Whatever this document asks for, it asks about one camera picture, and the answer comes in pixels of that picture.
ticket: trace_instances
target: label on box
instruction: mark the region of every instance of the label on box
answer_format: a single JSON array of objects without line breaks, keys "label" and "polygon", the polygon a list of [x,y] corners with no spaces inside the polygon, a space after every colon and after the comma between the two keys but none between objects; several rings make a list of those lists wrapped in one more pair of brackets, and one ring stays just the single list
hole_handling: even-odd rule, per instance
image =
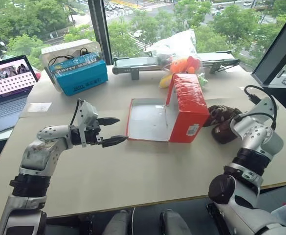
[{"label": "label on box", "polygon": [[199,124],[194,124],[190,126],[186,132],[187,136],[194,136],[199,128]]}]

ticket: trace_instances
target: sticker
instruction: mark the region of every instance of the sticker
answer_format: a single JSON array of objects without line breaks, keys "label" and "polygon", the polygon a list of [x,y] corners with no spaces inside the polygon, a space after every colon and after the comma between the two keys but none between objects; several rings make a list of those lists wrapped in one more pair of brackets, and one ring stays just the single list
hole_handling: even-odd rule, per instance
[{"label": "sticker", "polygon": [[28,112],[47,112],[51,103],[30,103]]},{"label": "sticker", "polygon": [[199,124],[194,124],[190,126],[186,132],[187,136],[194,136],[199,128]]}]

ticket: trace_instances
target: red box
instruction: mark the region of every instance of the red box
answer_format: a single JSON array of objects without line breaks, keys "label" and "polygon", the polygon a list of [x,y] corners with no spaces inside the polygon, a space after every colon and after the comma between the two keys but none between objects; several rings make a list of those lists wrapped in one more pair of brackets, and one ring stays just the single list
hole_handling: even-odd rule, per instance
[{"label": "red box", "polygon": [[167,100],[133,99],[129,139],[190,143],[209,117],[195,74],[174,74]]}]

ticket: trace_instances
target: crosswalk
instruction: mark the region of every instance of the crosswalk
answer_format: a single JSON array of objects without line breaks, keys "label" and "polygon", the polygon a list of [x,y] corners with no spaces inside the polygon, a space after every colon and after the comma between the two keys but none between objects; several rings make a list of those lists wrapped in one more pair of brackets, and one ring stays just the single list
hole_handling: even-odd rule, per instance
[{"label": "crosswalk", "polygon": [[139,38],[133,36],[133,33],[128,33],[130,38],[135,41],[135,44],[139,49],[144,49],[144,42],[140,41]]},{"label": "crosswalk", "polygon": [[133,14],[133,10],[127,10],[127,11],[114,11],[111,14],[107,14],[106,12],[106,16],[107,16],[107,21],[111,21],[113,19],[119,18],[121,16],[126,16],[126,15],[130,15]]}]

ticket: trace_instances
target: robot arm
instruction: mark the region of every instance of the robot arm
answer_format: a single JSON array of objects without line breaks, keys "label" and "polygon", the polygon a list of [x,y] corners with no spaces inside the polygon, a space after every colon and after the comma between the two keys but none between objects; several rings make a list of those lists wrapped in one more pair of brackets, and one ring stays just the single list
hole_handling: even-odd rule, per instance
[{"label": "robot arm", "polygon": [[264,98],[251,111],[232,119],[231,130],[242,139],[242,147],[209,187],[210,199],[235,235],[286,235],[282,221],[256,208],[264,169],[283,148],[283,140],[264,124],[273,115],[272,107],[271,99]]},{"label": "robot arm", "polygon": [[100,137],[100,125],[111,125],[114,117],[97,118],[95,107],[80,100],[77,105],[78,126],[49,126],[37,133],[26,148],[19,174],[10,182],[13,192],[8,196],[0,220],[0,235],[40,235],[45,231],[46,192],[60,154],[74,145],[100,144],[108,147],[119,144],[126,136],[109,139]]}]

